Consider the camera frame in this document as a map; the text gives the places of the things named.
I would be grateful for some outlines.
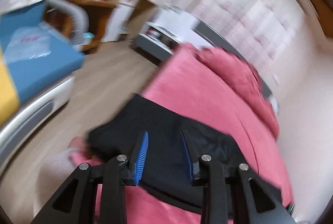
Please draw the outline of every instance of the pink pillow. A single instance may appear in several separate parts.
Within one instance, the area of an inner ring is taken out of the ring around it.
[[[258,72],[247,61],[222,48],[203,48],[197,59],[216,73],[236,92],[269,127],[275,138],[279,124],[272,105],[261,94]]]

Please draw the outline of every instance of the pink blanket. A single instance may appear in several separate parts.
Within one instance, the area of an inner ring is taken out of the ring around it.
[[[182,116],[230,134],[252,169],[281,189],[283,205],[287,206],[293,201],[291,185],[269,128],[275,122],[265,121],[259,108],[260,105],[267,107],[257,104],[261,103],[260,99],[251,99],[248,103],[221,78],[221,73],[213,72],[206,65],[198,60],[194,47],[183,45],[142,95]],[[78,154],[72,158],[75,164],[86,162]],[[129,224],[200,223],[199,215],[163,203],[140,187],[126,187],[125,195]]]

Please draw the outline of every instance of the white bag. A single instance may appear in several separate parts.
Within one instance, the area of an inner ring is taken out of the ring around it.
[[[18,28],[4,54],[7,64],[47,56],[50,51],[50,35],[39,27]]]

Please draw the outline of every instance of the wooden table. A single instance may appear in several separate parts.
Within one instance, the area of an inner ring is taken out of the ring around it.
[[[116,5],[108,0],[67,0],[75,5],[82,7],[89,17],[89,32],[95,35],[89,45],[82,46],[83,51],[96,52],[105,33],[105,26],[110,14]],[[45,17],[55,28],[65,36],[69,37],[73,30],[73,22],[70,16],[57,11],[53,16]]]

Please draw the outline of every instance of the plastic packaging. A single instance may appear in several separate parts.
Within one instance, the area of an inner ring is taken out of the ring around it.
[[[47,56],[50,53],[50,35],[47,31],[39,27],[21,27],[14,32],[3,58],[9,64]]]

